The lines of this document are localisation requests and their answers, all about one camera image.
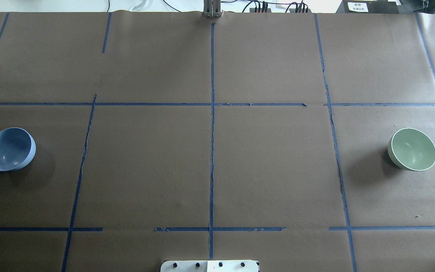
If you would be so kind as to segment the blue bowl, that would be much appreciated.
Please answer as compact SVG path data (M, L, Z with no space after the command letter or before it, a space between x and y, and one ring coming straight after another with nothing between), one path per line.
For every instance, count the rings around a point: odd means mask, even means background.
M0 131L0 172L26 167L35 153L35 140L25 129L11 127Z

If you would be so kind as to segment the green bowl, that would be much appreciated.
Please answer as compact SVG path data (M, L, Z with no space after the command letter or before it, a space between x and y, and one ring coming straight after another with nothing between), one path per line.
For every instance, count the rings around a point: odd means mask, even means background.
M435 165L435 145L418 129L396 131L389 139L387 152L394 165L410 172L424 172Z

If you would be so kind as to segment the black power strip left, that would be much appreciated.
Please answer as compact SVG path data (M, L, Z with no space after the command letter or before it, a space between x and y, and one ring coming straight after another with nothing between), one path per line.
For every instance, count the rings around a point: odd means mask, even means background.
M266 1L250 1L245 8L248 8L250 13L271 13L269 2Z

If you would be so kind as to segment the black power strip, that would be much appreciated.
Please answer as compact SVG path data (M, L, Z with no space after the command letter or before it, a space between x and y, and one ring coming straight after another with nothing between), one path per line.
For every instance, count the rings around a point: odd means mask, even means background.
M290 13L309 13L309 6L304 2L292 2L288 5L287 10L285 12Z
M250 13L271 13L269 2L266 1L250 1L245 8L248 8Z

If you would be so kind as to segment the black power strip right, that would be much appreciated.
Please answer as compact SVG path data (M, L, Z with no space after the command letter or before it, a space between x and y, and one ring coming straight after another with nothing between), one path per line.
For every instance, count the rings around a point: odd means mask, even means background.
M285 12L290 13L309 13L309 6L304 2L292 2L288 5L287 10Z

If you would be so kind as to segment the black box with label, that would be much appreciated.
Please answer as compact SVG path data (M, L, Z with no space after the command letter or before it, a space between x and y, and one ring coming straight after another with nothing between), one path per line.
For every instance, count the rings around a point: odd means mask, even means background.
M342 0L335 13L399 14L399 10L396 2L385 0Z

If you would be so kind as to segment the aluminium frame post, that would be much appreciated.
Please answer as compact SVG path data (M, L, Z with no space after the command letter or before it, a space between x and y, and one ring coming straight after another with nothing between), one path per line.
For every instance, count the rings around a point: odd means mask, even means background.
M219 18L222 16L221 0L204 0L203 17Z

